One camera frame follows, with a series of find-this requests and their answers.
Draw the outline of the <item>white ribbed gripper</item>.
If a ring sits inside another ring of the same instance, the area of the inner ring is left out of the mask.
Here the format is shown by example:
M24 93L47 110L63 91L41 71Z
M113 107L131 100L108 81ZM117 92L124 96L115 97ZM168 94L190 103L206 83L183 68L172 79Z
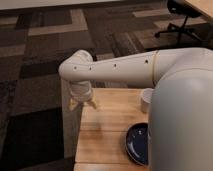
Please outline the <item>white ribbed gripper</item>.
M92 85L89 81L75 82L70 84L70 94L78 102L86 102L92 106L94 109L97 109L96 101L92 98L93 91ZM69 109L73 111L77 102L75 100L70 100Z

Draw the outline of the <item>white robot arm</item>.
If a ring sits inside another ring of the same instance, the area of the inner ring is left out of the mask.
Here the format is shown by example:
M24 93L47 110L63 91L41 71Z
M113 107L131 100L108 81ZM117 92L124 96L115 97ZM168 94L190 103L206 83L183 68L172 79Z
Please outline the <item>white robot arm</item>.
M95 61L76 51L59 66L75 100L92 97L93 81L153 90L148 119L150 171L213 171L213 50L154 50Z

